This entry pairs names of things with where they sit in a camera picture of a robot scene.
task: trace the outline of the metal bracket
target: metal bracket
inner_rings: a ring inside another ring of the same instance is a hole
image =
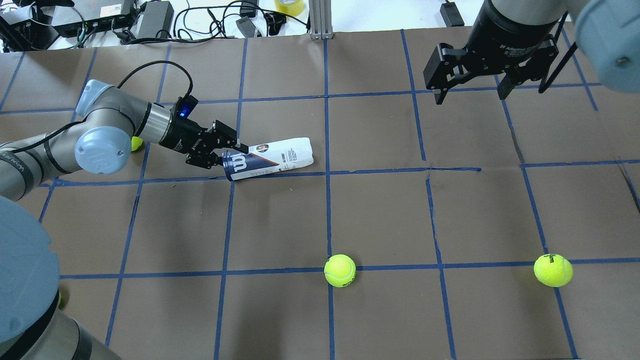
[[[331,25],[331,0],[309,0],[311,39],[333,38]]]

